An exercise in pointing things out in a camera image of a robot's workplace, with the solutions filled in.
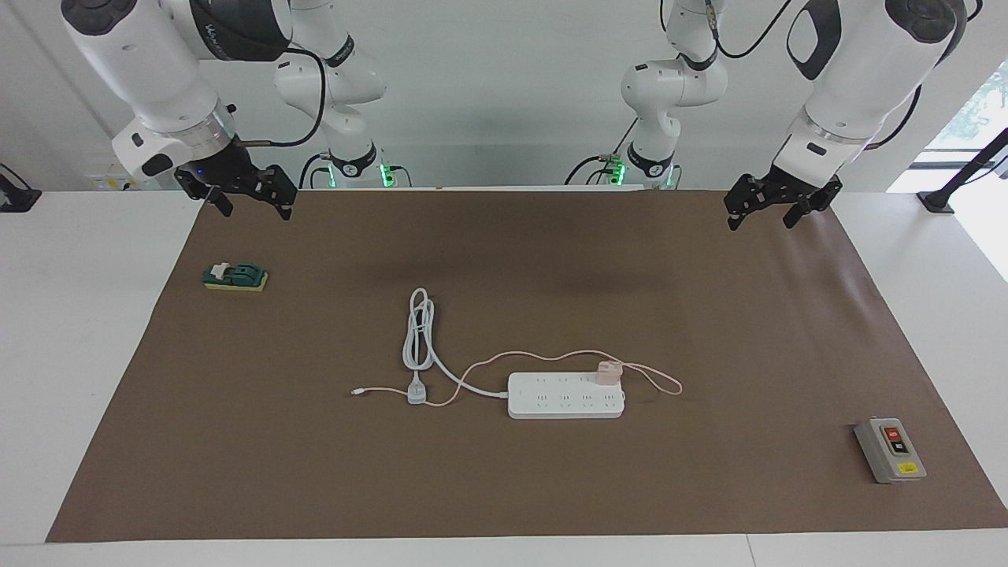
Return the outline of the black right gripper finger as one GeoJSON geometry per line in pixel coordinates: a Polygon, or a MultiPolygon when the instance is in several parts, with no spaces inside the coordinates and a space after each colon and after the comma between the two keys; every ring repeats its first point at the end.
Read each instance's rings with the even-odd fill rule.
{"type": "Polygon", "coordinates": [[[291,182],[287,172],[280,165],[270,165],[256,171],[255,179],[255,200],[270,205],[283,221],[289,221],[298,197],[298,187],[291,182]]]}
{"type": "Polygon", "coordinates": [[[223,217],[230,217],[233,212],[233,204],[227,196],[233,189],[233,184],[211,184],[202,182],[194,173],[184,168],[174,169],[174,180],[181,186],[184,194],[191,200],[204,201],[217,209],[223,217]]]}

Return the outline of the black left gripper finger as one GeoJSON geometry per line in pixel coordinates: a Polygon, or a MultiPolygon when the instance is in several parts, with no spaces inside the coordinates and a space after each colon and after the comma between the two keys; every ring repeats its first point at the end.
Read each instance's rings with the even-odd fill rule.
{"type": "Polygon", "coordinates": [[[724,195],[728,229],[737,231],[746,216],[774,206],[779,201],[779,183],[771,176],[742,175],[724,195]]]}
{"type": "Polygon", "coordinates": [[[784,215],[784,226],[787,229],[795,228],[803,217],[809,216],[812,212],[822,212],[828,209],[835,197],[836,191],[816,191],[810,196],[800,196],[799,200],[784,215]]]}

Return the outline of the white power strip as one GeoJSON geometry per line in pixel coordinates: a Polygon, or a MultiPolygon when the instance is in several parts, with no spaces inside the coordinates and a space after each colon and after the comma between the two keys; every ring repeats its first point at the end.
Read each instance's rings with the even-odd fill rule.
{"type": "Polygon", "coordinates": [[[507,406],[515,420],[616,419],[625,392],[620,383],[598,383],[591,371],[515,372],[508,377],[507,406]]]}

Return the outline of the green circuit board module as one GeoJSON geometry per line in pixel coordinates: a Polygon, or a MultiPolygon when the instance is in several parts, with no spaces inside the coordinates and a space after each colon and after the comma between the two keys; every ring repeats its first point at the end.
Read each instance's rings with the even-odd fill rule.
{"type": "Polygon", "coordinates": [[[268,273],[254,263],[221,262],[207,268],[201,281],[210,290],[259,293],[268,281],[268,273]]]}

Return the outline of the black table clamp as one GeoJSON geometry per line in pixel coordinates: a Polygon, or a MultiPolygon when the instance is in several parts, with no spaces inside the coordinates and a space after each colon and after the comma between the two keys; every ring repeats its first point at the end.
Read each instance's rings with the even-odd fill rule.
{"type": "Polygon", "coordinates": [[[0,213],[28,212],[42,194],[19,173],[0,162],[0,213]]]}

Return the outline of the bright window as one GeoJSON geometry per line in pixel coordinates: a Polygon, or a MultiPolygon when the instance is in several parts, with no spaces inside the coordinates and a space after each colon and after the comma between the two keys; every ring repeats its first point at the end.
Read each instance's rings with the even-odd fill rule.
{"type": "Polygon", "coordinates": [[[934,191],[1008,127],[1008,58],[981,83],[888,193],[934,191]]]}

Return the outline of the brown table mat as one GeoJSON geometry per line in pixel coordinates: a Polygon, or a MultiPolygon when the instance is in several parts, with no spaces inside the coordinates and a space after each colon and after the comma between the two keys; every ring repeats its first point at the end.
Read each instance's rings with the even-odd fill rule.
{"type": "Polygon", "coordinates": [[[832,212],[738,231],[715,191],[307,191],[198,213],[53,543],[973,530],[1008,509],[832,212]],[[202,274],[254,263],[263,291],[202,274]],[[600,350],[615,420],[393,395],[408,295],[454,372],[600,350]],[[928,477],[854,437],[903,423],[928,477]]]}

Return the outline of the grey on-off switch box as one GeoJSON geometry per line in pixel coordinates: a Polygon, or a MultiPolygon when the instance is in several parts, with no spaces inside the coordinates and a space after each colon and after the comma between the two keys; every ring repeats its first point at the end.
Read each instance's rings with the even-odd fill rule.
{"type": "Polygon", "coordinates": [[[854,437],[878,484],[924,480],[928,470],[897,417],[872,417],[853,427],[854,437]]]}

